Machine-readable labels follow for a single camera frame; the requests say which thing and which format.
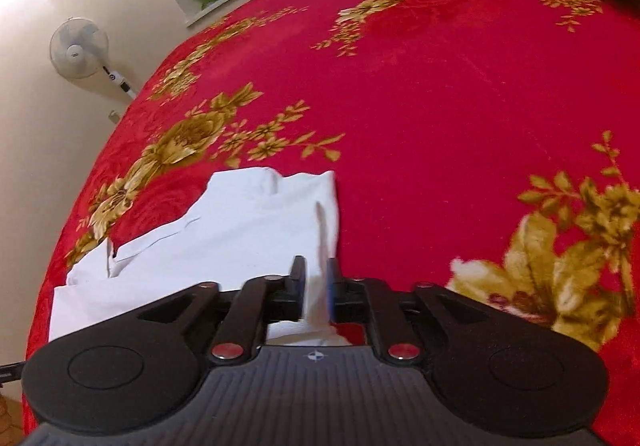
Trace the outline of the white shirt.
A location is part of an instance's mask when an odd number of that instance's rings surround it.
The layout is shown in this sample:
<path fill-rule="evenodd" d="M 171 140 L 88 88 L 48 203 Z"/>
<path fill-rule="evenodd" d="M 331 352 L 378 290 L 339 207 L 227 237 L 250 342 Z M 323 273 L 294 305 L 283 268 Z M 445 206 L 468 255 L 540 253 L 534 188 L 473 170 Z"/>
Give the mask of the white shirt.
<path fill-rule="evenodd" d="M 269 326 L 267 341 L 345 346 L 330 324 L 326 262 L 338 239 L 332 172 L 281 176 L 251 167 L 218 172 L 176 221 L 123 245 L 100 243 L 55 288 L 50 340 L 204 281 L 236 290 L 252 278 L 286 275 L 306 261 L 303 316 Z"/>

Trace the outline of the red floral bed blanket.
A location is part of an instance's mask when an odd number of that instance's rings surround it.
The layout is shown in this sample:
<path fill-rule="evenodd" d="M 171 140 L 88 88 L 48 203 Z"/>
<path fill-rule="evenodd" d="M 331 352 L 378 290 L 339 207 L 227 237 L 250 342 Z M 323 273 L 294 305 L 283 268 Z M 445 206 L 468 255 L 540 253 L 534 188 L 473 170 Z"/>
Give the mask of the red floral bed blanket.
<path fill-rule="evenodd" d="M 79 193 L 38 295 L 214 172 L 329 169 L 349 276 L 446 285 L 581 340 L 596 431 L 639 440 L 639 9 L 617 0 L 251 0 L 179 45 Z"/>

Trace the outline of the white standing fan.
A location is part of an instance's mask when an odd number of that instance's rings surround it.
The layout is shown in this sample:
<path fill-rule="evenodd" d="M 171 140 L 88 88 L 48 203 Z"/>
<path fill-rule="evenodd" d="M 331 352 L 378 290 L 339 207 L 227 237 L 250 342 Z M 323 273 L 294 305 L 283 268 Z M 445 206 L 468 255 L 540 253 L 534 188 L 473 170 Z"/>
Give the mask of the white standing fan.
<path fill-rule="evenodd" d="M 83 80 L 103 72 L 108 80 L 130 99 L 137 91 L 108 59 L 110 43 L 102 28 L 85 18 L 70 18 L 53 33 L 49 44 L 50 61 L 66 80 Z"/>

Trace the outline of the wall power socket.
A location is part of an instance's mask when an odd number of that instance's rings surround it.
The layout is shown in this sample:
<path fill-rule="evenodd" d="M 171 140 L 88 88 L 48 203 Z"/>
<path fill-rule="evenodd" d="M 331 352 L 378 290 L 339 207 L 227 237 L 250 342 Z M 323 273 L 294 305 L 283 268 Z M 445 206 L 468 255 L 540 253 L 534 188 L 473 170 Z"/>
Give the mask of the wall power socket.
<path fill-rule="evenodd" d="M 117 124 L 120 121 L 120 115 L 116 111 L 111 111 L 108 114 L 108 118 L 114 123 Z"/>

